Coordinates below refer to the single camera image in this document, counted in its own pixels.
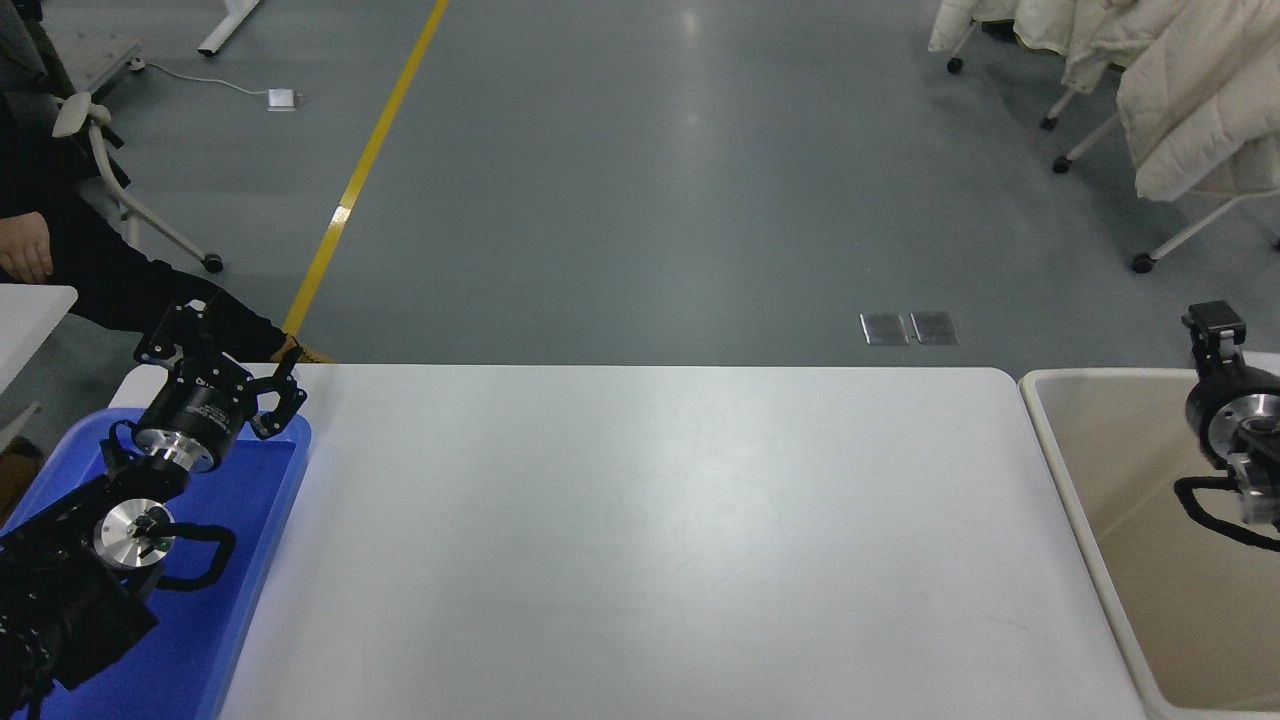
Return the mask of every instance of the shoe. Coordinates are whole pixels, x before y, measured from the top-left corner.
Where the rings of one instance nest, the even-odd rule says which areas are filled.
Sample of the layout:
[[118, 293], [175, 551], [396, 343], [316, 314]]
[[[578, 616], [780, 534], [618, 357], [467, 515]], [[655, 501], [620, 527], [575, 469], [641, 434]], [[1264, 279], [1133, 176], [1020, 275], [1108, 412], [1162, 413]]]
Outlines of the shoe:
[[18, 506], [45, 465], [45, 454], [27, 438], [17, 437], [0, 452], [0, 523]]
[[337, 363], [337, 360], [329, 357], [324, 352], [317, 352], [302, 345], [301, 342], [298, 342], [298, 338], [293, 336], [287, 336], [284, 338], [284, 346], [276, 350], [275, 355], [271, 355], [271, 363], [279, 363], [280, 360], [284, 360], [284, 355], [288, 351], [293, 350], [294, 347], [302, 348], [302, 355], [298, 356], [298, 363]]

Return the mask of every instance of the chair wheel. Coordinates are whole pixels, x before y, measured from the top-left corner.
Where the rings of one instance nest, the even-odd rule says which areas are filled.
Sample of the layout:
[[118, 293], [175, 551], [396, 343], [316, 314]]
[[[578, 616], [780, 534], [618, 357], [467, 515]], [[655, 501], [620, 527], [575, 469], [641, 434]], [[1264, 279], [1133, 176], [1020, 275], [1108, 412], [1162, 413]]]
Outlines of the chair wheel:
[[1151, 255], [1143, 252], [1142, 255], [1134, 256], [1133, 263], [1129, 263], [1129, 269], [1139, 275], [1146, 275], [1156, 269], [1156, 261], [1151, 259]]

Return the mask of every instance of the blue tray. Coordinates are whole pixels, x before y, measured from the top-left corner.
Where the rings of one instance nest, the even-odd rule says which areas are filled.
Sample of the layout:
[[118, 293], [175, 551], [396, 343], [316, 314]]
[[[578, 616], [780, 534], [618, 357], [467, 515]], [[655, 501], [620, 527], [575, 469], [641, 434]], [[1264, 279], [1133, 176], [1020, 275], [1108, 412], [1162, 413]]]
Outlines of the blue tray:
[[[99, 441], [106, 438], [111, 423], [141, 415], [140, 409], [113, 409], [77, 423], [58, 443], [4, 530], [101, 474]], [[218, 715], [268, 565], [302, 484], [310, 443], [311, 425], [301, 416], [268, 441], [246, 428], [218, 470], [191, 477], [187, 491], [165, 506], [179, 521], [223, 525], [236, 533], [236, 552], [223, 577], [196, 592], [151, 593], [147, 607], [160, 624], [124, 659], [76, 691], [55, 689], [45, 701], [44, 717], [211, 720]], [[178, 539], [165, 559], [165, 573], [180, 578], [202, 574], [212, 546]]]

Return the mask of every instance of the white tabletop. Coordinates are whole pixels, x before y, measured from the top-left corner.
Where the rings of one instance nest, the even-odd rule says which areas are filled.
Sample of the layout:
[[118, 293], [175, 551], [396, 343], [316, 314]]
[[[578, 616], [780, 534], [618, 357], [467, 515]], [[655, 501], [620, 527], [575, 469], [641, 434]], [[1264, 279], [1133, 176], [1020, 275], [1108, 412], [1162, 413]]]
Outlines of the white tabletop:
[[0, 283], [0, 391], [18, 375], [76, 302], [63, 286]]
[[224, 719], [1144, 716], [996, 370], [298, 378]]

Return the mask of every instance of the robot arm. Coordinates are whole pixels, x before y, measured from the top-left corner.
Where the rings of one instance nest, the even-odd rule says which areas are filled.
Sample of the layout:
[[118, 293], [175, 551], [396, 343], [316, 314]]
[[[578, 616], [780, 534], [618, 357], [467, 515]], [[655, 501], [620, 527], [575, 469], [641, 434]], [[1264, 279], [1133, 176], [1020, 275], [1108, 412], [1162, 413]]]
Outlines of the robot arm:
[[1187, 421], [1201, 452], [1226, 477], [1183, 478], [1174, 492], [1201, 525], [1280, 552], [1280, 539], [1213, 518], [1196, 500], [1197, 489], [1239, 493], [1244, 523], [1280, 530], [1280, 378], [1244, 363], [1244, 322], [1226, 302], [1192, 305], [1183, 324], [1199, 375], [1187, 396]]
[[[214, 346], [207, 307], [174, 306], [134, 356], [168, 369], [155, 401], [134, 423], [137, 452], [102, 441], [106, 471], [0, 536], [0, 717], [22, 707], [38, 716], [56, 680], [78, 687], [124, 656], [156, 625], [146, 606], [154, 589], [196, 591], [216, 582], [236, 546], [216, 525], [175, 521], [165, 502], [191, 473], [218, 468], [246, 421], [262, 438], [279, 433], [306, 400], [292, 370], [255, 379]], [[279, 395], [260, 413], [257, 397]], [[164, 574], [174, 538], [214, 542], [198, 578]]]

